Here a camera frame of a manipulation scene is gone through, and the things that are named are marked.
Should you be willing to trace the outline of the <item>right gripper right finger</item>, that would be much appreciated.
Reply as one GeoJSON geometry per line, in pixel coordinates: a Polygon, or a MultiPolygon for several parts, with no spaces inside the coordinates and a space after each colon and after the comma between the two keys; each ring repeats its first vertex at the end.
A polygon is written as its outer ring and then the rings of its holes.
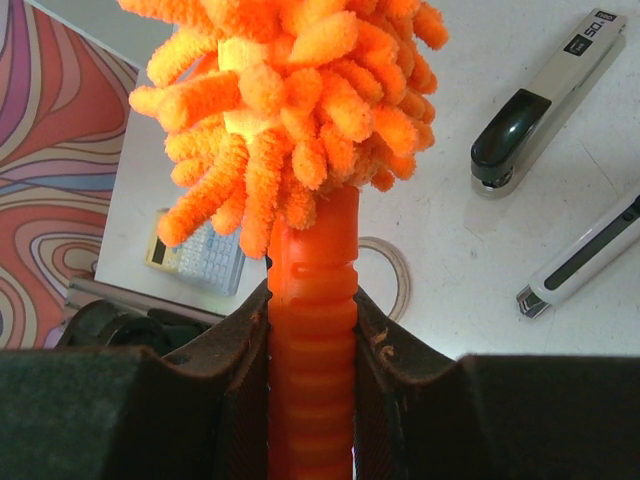
{"type": "Polygon", "coordinates": [[[453,360],[355,295],[360,479],[635,479],[635,357],[453,360]]]}

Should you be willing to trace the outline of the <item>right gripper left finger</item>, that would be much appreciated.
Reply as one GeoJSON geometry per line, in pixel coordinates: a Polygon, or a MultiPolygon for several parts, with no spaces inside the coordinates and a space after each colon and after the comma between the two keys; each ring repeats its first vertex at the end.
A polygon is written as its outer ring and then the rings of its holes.
{"type": "Polygon", "coordinates": [[[269,292],[159,356],[145,346],[5,350],[5,479],[263,479],[269,292]]]}

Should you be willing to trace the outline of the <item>black silver pen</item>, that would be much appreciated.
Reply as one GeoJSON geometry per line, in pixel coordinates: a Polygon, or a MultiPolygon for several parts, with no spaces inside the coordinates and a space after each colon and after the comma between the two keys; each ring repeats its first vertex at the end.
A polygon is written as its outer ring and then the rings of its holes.
{"type": "Polygon", "coordinates": [[[638,240],[639,188],[634,187],[531,275],[516,295],[520,313],[534,319],[563,303],[638,240]]]}

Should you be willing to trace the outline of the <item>orange microfiber duster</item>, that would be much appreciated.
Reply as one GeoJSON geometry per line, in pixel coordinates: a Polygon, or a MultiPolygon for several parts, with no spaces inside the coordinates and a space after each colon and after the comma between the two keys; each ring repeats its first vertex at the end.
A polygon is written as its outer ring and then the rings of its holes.
{"type": "Polygon", "coordinates": [[[359,194],[431,147],[449,38],[425,1],[125,1],[174,33],[129,98],[166,132],[184,194],[174,247],[210,223],[268,257],[272,479],[348,479],[355,415],[359,194]]]}

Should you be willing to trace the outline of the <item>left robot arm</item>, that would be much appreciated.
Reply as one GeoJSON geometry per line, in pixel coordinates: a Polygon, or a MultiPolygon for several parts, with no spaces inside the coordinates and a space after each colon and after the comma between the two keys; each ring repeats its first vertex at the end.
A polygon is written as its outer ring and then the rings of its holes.
{"type": "Polygon", "coordinates": [[[169,310],[151,308],[140,313],[100,299],[71,317],[56,348],[146,346],[163,356],[209,328],[205,322],[169,310]]]}

